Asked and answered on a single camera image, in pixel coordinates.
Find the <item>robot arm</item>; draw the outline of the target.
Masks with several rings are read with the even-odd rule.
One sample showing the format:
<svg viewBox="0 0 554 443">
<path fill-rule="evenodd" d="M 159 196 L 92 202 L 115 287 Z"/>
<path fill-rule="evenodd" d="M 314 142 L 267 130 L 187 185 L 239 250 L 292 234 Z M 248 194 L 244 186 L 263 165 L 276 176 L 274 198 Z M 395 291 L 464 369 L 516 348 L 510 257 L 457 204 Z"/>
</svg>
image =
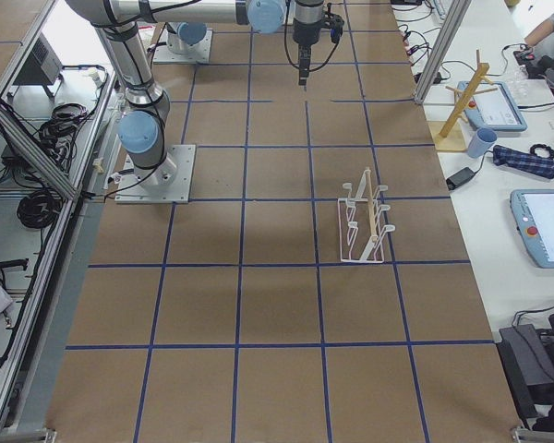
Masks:
<svg viewBox="0 0 554 443">
<path fill-rule="evenodd" d="M 167 46 L 172 53 L 186 54 L 204 40 L 208 27 L 202 22 L 168 22 Z"/>
<path fill-rule="evenodd" d="M 154 79 L 139 37 L 140 21 L 157 23 L 236 23 L 271 33 L 289 23 L 298 44 L 299 84 L 311 72 L 311 47 L 319 34 L 336 23 L 322 1 L 69 1 L 103 39 L 103 46 L 124 80 L 129 104 L 155 110 L 163 90 Z"/>
</svg>

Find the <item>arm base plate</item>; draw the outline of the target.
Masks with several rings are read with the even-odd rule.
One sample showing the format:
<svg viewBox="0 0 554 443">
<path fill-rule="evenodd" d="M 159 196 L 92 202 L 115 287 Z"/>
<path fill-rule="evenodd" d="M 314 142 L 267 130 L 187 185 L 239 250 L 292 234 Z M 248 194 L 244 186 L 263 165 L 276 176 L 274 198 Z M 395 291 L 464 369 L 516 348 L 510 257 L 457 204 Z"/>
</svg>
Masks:
<svg viewBox="0 0 554 443">
<path fill-rule="evenodd" d="M 212 30 L 207 29 L 205 37 L 189 45 L 174 34 L 164 30 L 153 53 L 154 64 L 206 65 L 210 62 Z"/>
<path fill-rule="evenodd" d="M 114 200 L 120 204 L 188 203 L 195 156 L 195 145 L 172 145 L 165 162 L 144 182 L 139 180 L 149 174 L 145 170 L 123 175 L 122 190 L 114 194 Z"/>
</svg>

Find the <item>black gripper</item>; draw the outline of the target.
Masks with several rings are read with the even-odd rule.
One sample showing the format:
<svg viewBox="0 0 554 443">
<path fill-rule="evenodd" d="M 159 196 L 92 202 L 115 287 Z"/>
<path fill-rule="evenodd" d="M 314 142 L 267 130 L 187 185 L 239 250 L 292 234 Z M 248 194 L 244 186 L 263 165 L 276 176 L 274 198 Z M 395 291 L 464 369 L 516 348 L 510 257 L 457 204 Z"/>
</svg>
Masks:
<svg viewBox="0 0 554 443">
<path fill-rule="evenodd" d="M 311 47 L 319 41 L 324 19 L 322 0 L 295 0 L 294 41 L 298 46 L 298 85 L 306 86 L 311 68 Z"/>
</svg>

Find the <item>person forearm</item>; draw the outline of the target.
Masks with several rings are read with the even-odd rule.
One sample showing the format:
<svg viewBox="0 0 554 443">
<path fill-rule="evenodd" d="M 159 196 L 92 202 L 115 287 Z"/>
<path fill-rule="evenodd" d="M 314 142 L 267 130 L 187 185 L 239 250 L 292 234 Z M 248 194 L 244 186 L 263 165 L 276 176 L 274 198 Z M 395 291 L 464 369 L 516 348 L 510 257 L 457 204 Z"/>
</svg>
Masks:
<svg viewBox="0 0 554 443">
<path fill-rule="evenodd" d="M 554 13 L 538 24 L 525 38 L 528 46 L 535 46 L 554 32 Z"/>
</svg>

